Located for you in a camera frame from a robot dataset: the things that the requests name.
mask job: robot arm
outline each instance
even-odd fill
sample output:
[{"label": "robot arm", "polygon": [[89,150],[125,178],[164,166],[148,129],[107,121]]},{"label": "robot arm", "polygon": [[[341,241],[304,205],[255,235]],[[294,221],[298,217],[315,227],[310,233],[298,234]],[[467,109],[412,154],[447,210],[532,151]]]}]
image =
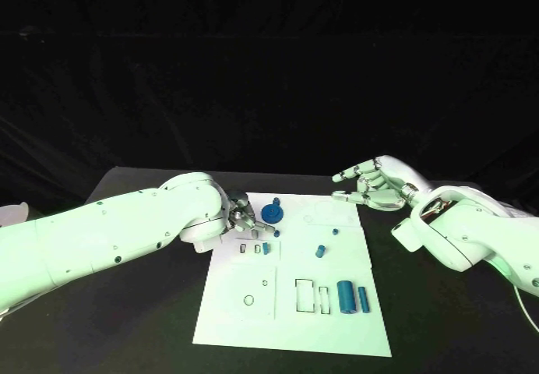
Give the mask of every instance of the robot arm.
[{"label": "robot arm", "polygon": [[392,234],[411,252],[424,246],[457,271],[484,260],[522,290],[539,296],[537,217],[501,205],[470,187],[434,189],[418,172],[390,156],[346,169],[333,180],[353,176],[359,176],[359,191],[336,191],[333,198],[377,210],[398,210],[409,204],[409,218]]},{"label": "robot arm", "polygon": [[190,173],[157,189],[0,228],[0,317],[62,284],[154,252],[177,235],[203,252],[210,248],[199,244],[232,228],[272,231],[255,220],[246,194],[233,194],[207,174]]}]

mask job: tabletop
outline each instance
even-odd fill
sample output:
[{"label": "tabletop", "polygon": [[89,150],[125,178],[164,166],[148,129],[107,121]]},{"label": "tabletop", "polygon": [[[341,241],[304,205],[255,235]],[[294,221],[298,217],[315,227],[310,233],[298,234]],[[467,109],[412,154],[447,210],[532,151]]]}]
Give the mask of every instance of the tabletop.
[{"label": "tabletop", "polygon": [[[115,168],[86,203],[186,172]],[[353,181],[334,185],[328,176],[209,174],[223,189],[246,192],[353,189]],[[425,249],[409,253],[389,233],[408,213],[359,206],[392,358],[193,344],[210,252],[197,254],[176,238],[0,322],[0,372],[537,372],[539,340],[511,285],[484,262],[458,273]],[[539,299],[524,292],[522,298],[539,320]]]}]

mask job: small blue piece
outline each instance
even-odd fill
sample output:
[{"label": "small blue piece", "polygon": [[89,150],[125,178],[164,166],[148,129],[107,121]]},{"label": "small blue piece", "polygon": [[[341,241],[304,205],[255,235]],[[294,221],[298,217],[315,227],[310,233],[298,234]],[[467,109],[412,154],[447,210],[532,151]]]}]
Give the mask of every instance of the small blue piece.
[{"label": "small blue piece", "polygon": [[269,224],[275,224],[282,219],[282,208],[279,207],[281,201],[278,197],[272,200],[272,204],[262,207],[262,219]]},{"label": "small blue piece", "polygon": [[357,292],[359,292],[359,301],[362,303],[362,310],[363,313],[369,313],[369,301],[367,301],[367,294],[364,292],[364,287],[357,287]]},{"label": "small blue piece", "polygon": [[317,258],[323,258],[323,253],[326,252],[326,247],[323,245],[318,246],[318,249],[317,249]]},{"label": "small blue piece", "polygon": [[349,280],[337,282],[340,312],[353,314],[357,312],[356,299],[353,297],[353,285]]}]

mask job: black backdrop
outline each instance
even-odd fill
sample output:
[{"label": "black backdrop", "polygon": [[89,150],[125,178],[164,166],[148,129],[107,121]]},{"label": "black backdrop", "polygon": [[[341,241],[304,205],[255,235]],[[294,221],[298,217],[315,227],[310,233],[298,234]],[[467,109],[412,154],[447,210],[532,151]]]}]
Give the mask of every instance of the black backdrop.
[{"label": "black backdrop", "polygon": [[0,203],[68,209],[115,165],[331,175],[386,153],[533,209],[532,13],[268,3],[3,5]]}]

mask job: white sheet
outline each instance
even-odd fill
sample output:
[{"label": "white sheet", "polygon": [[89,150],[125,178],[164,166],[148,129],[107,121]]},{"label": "white sheet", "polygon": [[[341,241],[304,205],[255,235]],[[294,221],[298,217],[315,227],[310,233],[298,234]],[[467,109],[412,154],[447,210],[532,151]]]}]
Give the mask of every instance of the white sheet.
[{"label": "white sheet", "polygon": [[[249,232],[230,231],[220,237],[193,343],[390,357],[354,205],[328,196],[248,195],[258,219],[262,207],[279,198],[284,218],[275,227],[281,236],[264,233],[255,241]],[[254,249],[264,242],[266,255]],[[321,259],[314,255],[318,245],[326,246]],[[297,279],[313,280],[314,312],[297,312]],[[353,282],[359,312],[350,315],[339,309],[340,280]],[[362,313],[359,286],[366,288],[370,313]],[[318,287],[328,287],[328,315],[321,314]]]}]

